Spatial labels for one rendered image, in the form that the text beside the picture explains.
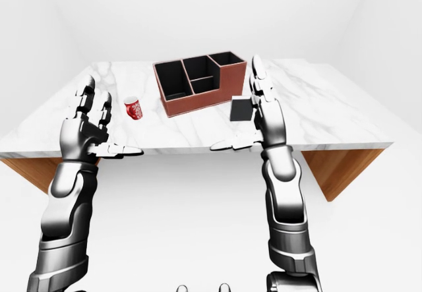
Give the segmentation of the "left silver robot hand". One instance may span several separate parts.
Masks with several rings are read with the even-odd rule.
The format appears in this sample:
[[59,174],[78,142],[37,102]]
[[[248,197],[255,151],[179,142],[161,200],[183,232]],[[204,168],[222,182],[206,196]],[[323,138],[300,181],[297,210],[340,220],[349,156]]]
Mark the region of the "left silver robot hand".
[[107,125],[111,121],[112,97],[105,92],[97,111],[98,123],[90,122],[95,98],[96,83],[91,75],[86,75],[70,104],[68,116],[63,121],[59,137],[61,155],[64,161],[96,163],[98,159],[121,159],[125,156],[141,156],[144,151],[134,146],[122,146],[108,141]]

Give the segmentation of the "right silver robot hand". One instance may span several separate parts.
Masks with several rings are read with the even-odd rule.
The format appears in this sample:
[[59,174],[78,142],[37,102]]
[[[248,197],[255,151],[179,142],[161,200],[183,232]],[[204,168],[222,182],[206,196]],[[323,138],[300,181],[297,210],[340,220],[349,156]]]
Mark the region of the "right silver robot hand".
[[281,105],[274,95],[272,79],[268,76],[259,55],[252,58],[252,73],[249,77],[251,103],[255,110],[255,132],[238,134],[213,144],[211,151],[240,150],[260,143],[263,148],[285,144],[286,124]]

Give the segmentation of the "black book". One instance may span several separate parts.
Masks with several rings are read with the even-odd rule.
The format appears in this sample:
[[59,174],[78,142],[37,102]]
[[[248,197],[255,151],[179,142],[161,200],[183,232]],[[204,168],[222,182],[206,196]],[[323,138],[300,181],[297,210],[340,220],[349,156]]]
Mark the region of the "black book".
[[232,96],[230,121],[250,121],[253,115],[253,104],[250,96]]

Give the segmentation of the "red-brown desk caddy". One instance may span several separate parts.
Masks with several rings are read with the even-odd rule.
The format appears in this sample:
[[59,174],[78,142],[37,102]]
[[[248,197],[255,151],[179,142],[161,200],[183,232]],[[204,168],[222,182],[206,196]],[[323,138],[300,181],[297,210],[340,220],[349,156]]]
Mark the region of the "red-brown desk caddy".
[[229,101],[243,92],[247,62],[231,51],[154,63],[168,117]]

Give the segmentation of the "red patterned mug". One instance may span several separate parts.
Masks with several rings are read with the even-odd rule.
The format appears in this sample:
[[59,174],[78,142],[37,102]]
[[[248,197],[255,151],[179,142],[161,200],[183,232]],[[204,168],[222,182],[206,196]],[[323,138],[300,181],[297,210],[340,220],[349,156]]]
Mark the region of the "red patterned mug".
[[129,117],[131,117],[134,120],[140,120],[142,119],[142,110],[139,104],[139,100],[136,96],[129,96],[124,99],[126,112]]

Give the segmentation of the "wooden table base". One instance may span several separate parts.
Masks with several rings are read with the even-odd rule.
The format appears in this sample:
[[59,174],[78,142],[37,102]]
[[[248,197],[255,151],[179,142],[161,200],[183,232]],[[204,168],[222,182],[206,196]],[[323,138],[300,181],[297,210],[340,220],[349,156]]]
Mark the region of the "wooden table base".
[[[311,150],[302,155],[327,201],[333,201],[384,150]],[[47,193],[61,158],[1,158],[1,162]]]

